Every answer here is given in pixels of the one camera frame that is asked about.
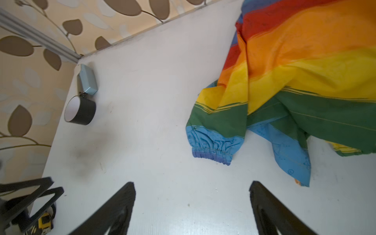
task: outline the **black tape roll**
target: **black tape roll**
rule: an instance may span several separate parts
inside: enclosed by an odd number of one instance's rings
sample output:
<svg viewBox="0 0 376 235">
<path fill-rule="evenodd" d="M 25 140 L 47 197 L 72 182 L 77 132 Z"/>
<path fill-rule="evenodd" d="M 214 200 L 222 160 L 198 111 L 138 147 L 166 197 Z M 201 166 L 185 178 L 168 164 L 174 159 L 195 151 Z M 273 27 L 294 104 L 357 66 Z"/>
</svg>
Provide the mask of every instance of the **black tape roll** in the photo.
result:
<svg viewBox="0 0 376 235">
<path fill-rule="evenodd" d="M 70 123 L 87 125 L 94 117 L 97 106 L 94 101 L 81 96 L 73 97 L 67 104 L 64 119 Z"/>
</svg>

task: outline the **wall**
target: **wall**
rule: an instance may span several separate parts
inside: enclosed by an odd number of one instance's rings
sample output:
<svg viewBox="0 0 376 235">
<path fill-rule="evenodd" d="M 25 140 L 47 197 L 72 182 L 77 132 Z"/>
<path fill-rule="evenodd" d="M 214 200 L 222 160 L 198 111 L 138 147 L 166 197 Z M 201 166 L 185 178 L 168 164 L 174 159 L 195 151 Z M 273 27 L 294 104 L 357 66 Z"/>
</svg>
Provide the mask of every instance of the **wall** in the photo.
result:
<svg viewBox="0 0 376 235">
<path fill-rule="evenodd" d="M 40 178 L 75 65 L 3 29 L 0 64 L 0 183 Z"/>
<path fill-rule="evenodd" d="M 212 0 L 7 0 L 0 6 L 86 55 Z"/>
</svg>

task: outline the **brown leaf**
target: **brown leaf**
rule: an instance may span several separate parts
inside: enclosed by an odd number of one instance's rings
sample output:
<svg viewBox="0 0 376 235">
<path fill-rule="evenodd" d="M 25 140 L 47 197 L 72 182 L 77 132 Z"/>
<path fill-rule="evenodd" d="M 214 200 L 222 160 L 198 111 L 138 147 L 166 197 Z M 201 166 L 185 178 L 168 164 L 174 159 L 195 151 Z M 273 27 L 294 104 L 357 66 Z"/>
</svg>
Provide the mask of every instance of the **brown leaf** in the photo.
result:
<svg viewBox="0 0 376 235">
<path fill-rule="evenodd" d="M 68 33 L 73 35 L 80 35 L 82 33 L 82 22 L 79 19 L 64 21 L 63 27 Z"/>
<path fill-rule="evenodd" d="M 189 2 L 190 4 L 192 5 L 200 5 L 204 2 L 204 0 L 187 0 L 187 2 Z"/>
<path fill-rule="evenodd" d="M 14 0 L 14 3 L 19 5 L 19 6 L 25 5 L 25 3 L 23 3 L 23 1 L 21 1 L 21 0 Z"/>
<path fill-rule="evenodd" d="M 34 53 L 34 48 L 23 38 L 6 36 L 0 39 L 0 51 L 14 56 L 29 56 Z"/>
<path fill-rule="evenodd" d="M 33 119 L 23 106 L 18 105 L 8 121 L 8 131 L 12 136 L 24 136 L 31 127 Z"/>
<path fill-rule="evenodd" d="M 57 71 L 59 71 L 61 67 L 61 58 L 57 54 L 53 53 L 52 51 L 48 49 L 44 49 L 43 51 L 44 59 L 47 61 L 47 63 Z"/>
<path fill-rule="evenodd" d="M 149 0 L 153 13 L 161 20 L 165 20 L 170 15 L 169 0 Z"/>
<path fill-rule="evenodd" d="M 105 3 L 123 15 L 136 16 L 142 11 L 136 0 L 105 0 Z"/>
<path fill-rule="evenodd" d="M 33 0 L 33 2 L 43 10 L 46 10 L 48 7 L 47 0 Z"/>
<path fill-rule="evenodd" d="M 98 37 L 95 40 L 95 48 L 97 50 L 102 49 L 102 48 L 106 48 L 106 47 L 109 47 L 109 46 L 111 46 L 111 44 L 107 40 L 105 40 L 105 38 L 102 37 L 102 36 Z"/>
</svg>

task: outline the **orange stripe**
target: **orange stripe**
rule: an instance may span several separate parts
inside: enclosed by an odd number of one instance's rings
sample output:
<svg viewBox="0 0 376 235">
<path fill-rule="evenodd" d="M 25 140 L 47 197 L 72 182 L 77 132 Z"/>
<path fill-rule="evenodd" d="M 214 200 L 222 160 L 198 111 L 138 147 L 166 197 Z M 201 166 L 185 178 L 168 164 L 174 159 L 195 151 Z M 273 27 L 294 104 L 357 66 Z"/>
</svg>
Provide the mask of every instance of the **orange stripe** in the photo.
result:
<svg viewBox="0 0 376 235">
<path fill-rule="evenodd" d="M 238 35 L 238 46 L 239 46 L 239 49 L 240 49 L 240 54 L 237 57 L 235 65 L 233 65 L 233 66 L 231 66 L 227 69 L 224 69 L 222 71 L 222 73 L 221 73 L 221 75 L 219 76 L 219 79 L 218 79 L 218 83 L 217 83 L 218 86 L 220 86 L 220 85 L 227 86 L 229 79 L 230 79 L 230 76 L 234 71 L 236 71 L 237 66 L 241 65 L 244 61 L 247 60 L 246 44 L 243 41 L 243 39 L 239 36 L 239 34 L 237 34 L 237 35 Z"/>
<path fill-rule="evenodd" d="M 300 59 L 376 45 L 376 1 L 345 0 L 301 11 L 247 41 L 250 79 Z"/>
</svg>

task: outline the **blue stripe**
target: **blue stripe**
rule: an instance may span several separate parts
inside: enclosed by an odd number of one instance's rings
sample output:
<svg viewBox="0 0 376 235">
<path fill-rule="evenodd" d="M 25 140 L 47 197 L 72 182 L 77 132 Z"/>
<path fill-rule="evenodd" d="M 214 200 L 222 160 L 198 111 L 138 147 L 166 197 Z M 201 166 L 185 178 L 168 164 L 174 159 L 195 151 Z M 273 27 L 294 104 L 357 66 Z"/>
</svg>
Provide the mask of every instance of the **blue stripe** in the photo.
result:
<svg viewBox="0 0 376 235">
<path fill-rule="evenodd" d="M 265 120 L 265 121 L 260 121 L 258 123 L 255 123 L 253 125 L 248 126 L 247 129 L 250 130 L 250 128 L 255 128 L 256 126 L 259 126 L 259 125 L 264 125 L 264 124 L 267 124 L 267 123 L 271 123 L 271 122 L 276 121 L 278 119 L 281 119 L 281 118 L 283 118 L 285 116 L 280 116 L 280 117 L 271 118 L 271 119 L 268 119 L 268 120 Z"/>
<path fill-rule="evenodd" d="M 243 5 L 241 6 L 242 16 L 245 16 L 245 14 L 251 11 L 266 8 L 280 1 L 282 0 L 244 0 Z"/>
<path fill-rule="evenodd" d="M 244 142 L 242 137 L 225 138 L 218 132 L 208 130 L 203 126 L 187 126 L 185 129 L 194 157 L 207 158 L 226 165 L 230 165 L 232 155 Z"/>
<path fill-rule="evenodd" d="M 236 44 L 238 44 L 238 36 L 237 36 L 237 33 L 235 32 L 235 35 L 232 39 L 232 42 L 231 42 L 231 46 L 230 47 L 233 47 L 235 46 Z"/>
<path fill-rule="evenodd" d="M 243 23 L 243 15 L 242 14 L 240 14 L 238 22 L 241 23 L 241 24 Z"/>
<path fill-rule="evenodd" d="M 270 141 L 279 167 L 299 180 L 302 186 L 309 187 L 311 162 L 308 151 L 301 148 L 297 140 L 275 129 L 270 123 L 252 125 L 247 129 Z"/>
<path fill-rule="evenodd" d="M 210 83 L 209 86 L 207 86 L 207 87 L 205 87 L 205 88 L 216 87 L 216 86 L 217 86 L 217 83 L 218 83 L 218 79 L 215 80 L 214 82 Z"/>
</svg>

